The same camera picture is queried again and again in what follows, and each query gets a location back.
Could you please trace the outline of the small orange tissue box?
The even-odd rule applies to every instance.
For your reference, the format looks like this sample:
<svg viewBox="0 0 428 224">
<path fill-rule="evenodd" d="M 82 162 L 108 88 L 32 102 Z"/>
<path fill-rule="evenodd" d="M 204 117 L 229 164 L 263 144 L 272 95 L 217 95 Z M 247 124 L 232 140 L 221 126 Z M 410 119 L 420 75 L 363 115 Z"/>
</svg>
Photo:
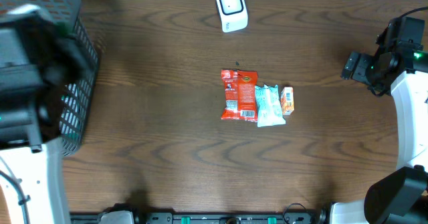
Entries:
<svg viewBox="0 0 428 224">
<path fill-rule="evenodd" d="M 284 87 L 280 95 L 282 114 L 289 116 L 294 111 L 294 89 L 293 87 Z"/>
</svg>

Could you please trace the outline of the mint green wipes pack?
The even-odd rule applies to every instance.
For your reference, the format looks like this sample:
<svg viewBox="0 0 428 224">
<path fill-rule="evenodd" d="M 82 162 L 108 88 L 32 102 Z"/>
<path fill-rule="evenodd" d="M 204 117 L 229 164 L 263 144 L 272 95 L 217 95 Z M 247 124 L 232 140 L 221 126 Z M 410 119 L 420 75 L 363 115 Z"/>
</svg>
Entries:
<svg viewBox="0 0 428 224">
<path fill-rule="evenodd" d="M 286 124 L 282 114 L 278 85 L 255 86 L 255 100 L 259 128 Z"/>
</svg>

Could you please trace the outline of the orange red snack bag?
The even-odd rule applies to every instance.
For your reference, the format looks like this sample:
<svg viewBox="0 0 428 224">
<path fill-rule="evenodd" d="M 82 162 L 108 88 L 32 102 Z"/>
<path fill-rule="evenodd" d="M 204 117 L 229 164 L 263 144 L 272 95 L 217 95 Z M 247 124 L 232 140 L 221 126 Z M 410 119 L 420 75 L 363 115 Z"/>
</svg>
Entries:
<svg viewBox="0 0 428 224">
<path fill-rule="evenodd" d="M 221 70 L 221 79 L 225 88 L 225 109 L 221 119 L 257 122 L 257 72 Z"/>
</svg>

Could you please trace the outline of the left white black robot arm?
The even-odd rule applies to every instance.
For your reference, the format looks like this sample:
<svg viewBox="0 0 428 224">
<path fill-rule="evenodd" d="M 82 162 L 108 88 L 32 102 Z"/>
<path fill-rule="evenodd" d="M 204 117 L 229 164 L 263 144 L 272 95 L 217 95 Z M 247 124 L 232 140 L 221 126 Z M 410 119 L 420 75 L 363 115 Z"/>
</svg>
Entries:
<svg viewBox="0 0 428 224">
<path fill-rule="evenodd" d="M 38 5 L 1 17 L 1 191 L 12 223 L 70 223 L 60 125 L 66 86 L 95 61 L 74 30 Z"/>
</svg>

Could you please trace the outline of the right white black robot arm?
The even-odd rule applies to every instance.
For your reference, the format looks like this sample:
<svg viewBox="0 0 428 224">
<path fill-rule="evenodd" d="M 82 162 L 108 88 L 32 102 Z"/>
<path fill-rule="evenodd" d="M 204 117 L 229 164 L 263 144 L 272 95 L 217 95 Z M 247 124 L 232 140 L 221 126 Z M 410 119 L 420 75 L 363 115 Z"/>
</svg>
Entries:
<svg viewBox="0 0 428 224">
<path fill-rule="evenodd" d="M 329 223 L 427 222 L 427 53 L 412 51 L 388 75 L 397 111 L 396 170 L 363 200 L 333 204 Z"/>
</svg>

